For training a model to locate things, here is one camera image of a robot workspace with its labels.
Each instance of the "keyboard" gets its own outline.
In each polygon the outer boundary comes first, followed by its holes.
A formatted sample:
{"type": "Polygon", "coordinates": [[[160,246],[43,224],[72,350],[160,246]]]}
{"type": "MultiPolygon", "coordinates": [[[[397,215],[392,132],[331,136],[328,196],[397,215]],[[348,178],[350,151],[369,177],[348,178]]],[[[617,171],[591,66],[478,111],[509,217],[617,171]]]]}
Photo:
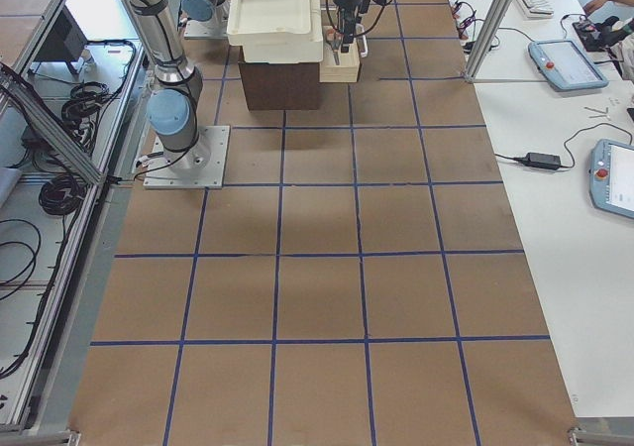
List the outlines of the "keyboard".
{"type": "Polygon", "coordinates": [[[515,0],[529,20],[553,18],[555,12],[548,0],[515,0]]]}

